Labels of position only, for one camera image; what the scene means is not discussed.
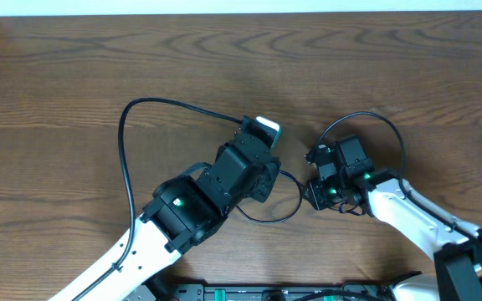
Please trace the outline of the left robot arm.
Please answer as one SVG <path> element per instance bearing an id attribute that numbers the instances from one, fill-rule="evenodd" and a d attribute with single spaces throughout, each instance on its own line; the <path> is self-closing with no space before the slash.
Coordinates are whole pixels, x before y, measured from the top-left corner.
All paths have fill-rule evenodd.
<path id="1" fill-rule="evenodd" d="M 265 202 L 280 169 L 274 143 L 269 133 L 238 133 L 197 179 L 160 185 L 133 229 L 54 299 L 122 300 L 214 235 L 242 200 Z"/>

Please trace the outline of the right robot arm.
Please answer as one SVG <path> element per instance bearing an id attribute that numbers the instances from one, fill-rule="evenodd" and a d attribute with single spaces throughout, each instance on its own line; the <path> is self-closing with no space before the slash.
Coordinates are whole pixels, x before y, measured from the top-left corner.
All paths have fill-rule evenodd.
<path id="1" fill-rule="evenodd" d="M 352 135 L 317 145 L 306 160 L 317 175 L 307 181 L 306 200 L 317 210 L 368 215 L 397 229 L 434 263 L 387 288 L 391 300 L 482 300 L 482 227 L 431 202 L 392 169 L 375 169 Z"/>

